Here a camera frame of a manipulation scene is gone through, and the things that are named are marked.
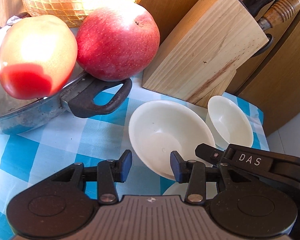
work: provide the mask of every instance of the table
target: table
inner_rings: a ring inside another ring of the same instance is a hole
[[[128,124],[134,110],[144,102],[165,99],[178,102],[205,119],[207,109],[179,99],[161,95],[141,87],[142,74],[132,78],[129,98],[112,114],[81,119],[69,112],[48,124],[19,135],[0,135],[0,240],[8,240],[13,233],[5,216],[10,199],[27,187],[45,179],[64,167],[82,162],[95,166],[105,159],[118,159],[126,149],[133,152],[132,167],[125,183],[117,183],[119,197],[132,195],[162,195],[174,181],[165,179],[137,157],[128,135]],[[118,87],[100,93],[94,99],[106,104]],[[262,128],[263,113],[254,105],[224,93],[247,115],[253,129],[252,147],[269,150]],[[96,182],[88,182],[86,194],[96,198]]]

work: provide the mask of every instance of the gray ribbed plate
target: gray ribbed plate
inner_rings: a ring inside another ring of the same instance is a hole
[[[64,240],[237,240],[219,228],[204,208],[179,196],[125,196],[102,206],[91,223]],[[281,236],[277,240],[290,240]],[[24,240],[16,236],[14,240]]]

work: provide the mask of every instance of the small white bowl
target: small white bowl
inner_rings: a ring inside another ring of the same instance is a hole
[[[133,149],[155,173],[175,180],[170,153],[178,151],[184,160],[197,160],[195,149],[201,143],[215,147],[205,122],[186,106],[166,100],[154,100],[139,106],[129,122]]]
[[[214,96],[208,102],[206,124],[216,145],[226,149],[229,144],[251,147],[253,132],[247,116],[231,100]]]

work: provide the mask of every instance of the frying pan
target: frying pan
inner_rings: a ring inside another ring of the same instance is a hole
[[[28,14],[13,16],[0,28],[0,45],[7,30]],[[77,29],[71,29],[76,35]],[[108,104],[98,106],[93,99],[103,90],[123,84]],[[131,79],[105,82],[86,73],[77,63],[68,83],[57,94],[47,98],[19,100],[10,97],[0,85],[0,133],[18,134],[40,127],[65,111],[80,118],[110,114],[128,97]]]

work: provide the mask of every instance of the wooden knife handle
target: wooden knife handle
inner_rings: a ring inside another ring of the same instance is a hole
[[[300,11],[300,0],[279,0],[274,3],[258,21],[265,31],[283,23]]]

